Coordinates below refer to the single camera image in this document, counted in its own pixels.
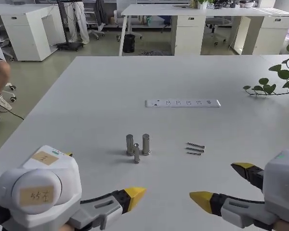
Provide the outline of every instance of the screw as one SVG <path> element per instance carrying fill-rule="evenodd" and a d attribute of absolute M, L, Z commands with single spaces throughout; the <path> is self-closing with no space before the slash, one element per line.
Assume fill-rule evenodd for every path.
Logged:
<path fill-rule="evenodd" d="M 139 157 L 139 144 L 134 144 L 134 163 L 139 164 L 140 157 Z"/>
<path fill-rule="evenodd" d="M 187 150 L 190 150 L 190 151 L 195 151 L 195 152 L 200 152 L 200 153 L 204 153 L 204 150 L 201 150 L 201 149 L 196 149 L 196 148 L 186 148 Z"/>
<path fill-rule="evenodd" d="M 128 134 L 126 136 L 126 155 L 133 156 L 134 155 L 134 139 L 133 135 Z"/>
<path fill-rule="evenodd" d="M 150 136 L 148 134 L 143 135 L 143 155 L 151 154 L 150 151 Z"/>
<path fill-rule="evenodd" d="M 187 152 L 187 154 L 191 154 L 191 155 L 202 155 L 201 153 L 189 153 L 189 152 Z"/>
<path fill-rule="evenodd" d="M 191 145 L 191 146 L 194 146 L 194 147 L 197 147 L 197 148 L 202 148 L 202 149 L 204 149 L 205 148 L 205 146 L 201 146 L 201 145 L 198 145 L 198 144 L 194 144 L 194 143 L 187 143 L 188 145 Z"/>

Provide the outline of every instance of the handwritten label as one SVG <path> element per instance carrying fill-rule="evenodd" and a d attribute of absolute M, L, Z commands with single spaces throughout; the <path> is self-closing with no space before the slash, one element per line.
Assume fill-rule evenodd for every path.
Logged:
<path fill-rule="evenodd" d="M 53 162 L 55 162 L 59 158 L 53 155 L 50 155 L 46 152 L 38 152 L 32 156 L 32 159 L 38 160 L 46 165 L 51 165 Z"/>
<path fill-rule="evenodd" d="M 20 190 L 20 206 L 44 205 L 53 202 L 53 185 L 23 188 Z"/>

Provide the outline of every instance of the power strip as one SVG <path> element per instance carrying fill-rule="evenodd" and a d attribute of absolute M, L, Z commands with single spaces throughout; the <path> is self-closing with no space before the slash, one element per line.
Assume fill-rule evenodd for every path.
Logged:
<path fill-rule="evenodd" d="M 218 100 L 146 100 L 146 107 L 220 107 L 221 104 Z"/>

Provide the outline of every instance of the chair caster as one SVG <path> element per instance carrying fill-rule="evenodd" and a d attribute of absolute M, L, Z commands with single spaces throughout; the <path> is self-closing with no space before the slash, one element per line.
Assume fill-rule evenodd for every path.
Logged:
<path fill-rule="evenodd" d="M 16 86 L 11 85 L 11 86 L 10 86 L 10 89 L 11 89 L 11 90 L 15 90 L 15 89 L 16 89 Z"/>
<path fill-rule="evenodd" d="M 11 103 L 15 102 L 16 100 L 17 100 L 16 97 L 11 97 L 11 98 L 10 98 L 10 102 L 11 102 Z"/>

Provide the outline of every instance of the black trash bin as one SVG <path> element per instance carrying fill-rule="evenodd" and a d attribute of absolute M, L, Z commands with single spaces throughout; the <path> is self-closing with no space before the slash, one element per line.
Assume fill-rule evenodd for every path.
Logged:
<path fill-rule="evenodd" d="M 135 35 L 125 35 L 123 43 L 124 53 L 133 53 L 135 51 Z"/>

